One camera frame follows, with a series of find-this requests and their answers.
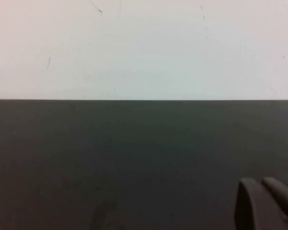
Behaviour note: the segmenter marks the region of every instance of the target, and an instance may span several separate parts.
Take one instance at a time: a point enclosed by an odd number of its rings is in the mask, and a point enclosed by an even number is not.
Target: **dark gray surface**
[[[234,229],[244,176],[288,185],[288,101],[0,101],[0,228]]]

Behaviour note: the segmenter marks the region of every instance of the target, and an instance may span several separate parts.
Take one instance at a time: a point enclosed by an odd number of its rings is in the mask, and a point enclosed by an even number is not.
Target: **white wall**
[[[0,0],[0,98],[288,99],[288,0],[91,1]]]

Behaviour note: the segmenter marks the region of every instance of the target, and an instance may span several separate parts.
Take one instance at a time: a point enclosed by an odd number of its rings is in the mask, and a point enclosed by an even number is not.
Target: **scratch mark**
[[[48,68],[49,68],[49,65],[50,65],[50,61],[51,61],[51,57],[49,56],[49,59],[48,59],[48,64],[47,64],[47,67],[46,67],[46,69],[48,69]]]
[[[88,0],[88,1],[94,6],[96,10],[98,10],[101,13],[101,17],[102,17],[103,12],[91,0]]]

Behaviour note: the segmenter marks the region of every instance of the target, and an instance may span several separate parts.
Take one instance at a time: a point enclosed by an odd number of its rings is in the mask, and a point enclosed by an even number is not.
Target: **gray plastic object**
[[[242,178],[238,187],[235,224],[237,230],[288,230],[288,216],[265,186],[252,178]]]
[[[272,177],[264,178],[262,184],[288,216],[288,187]]]

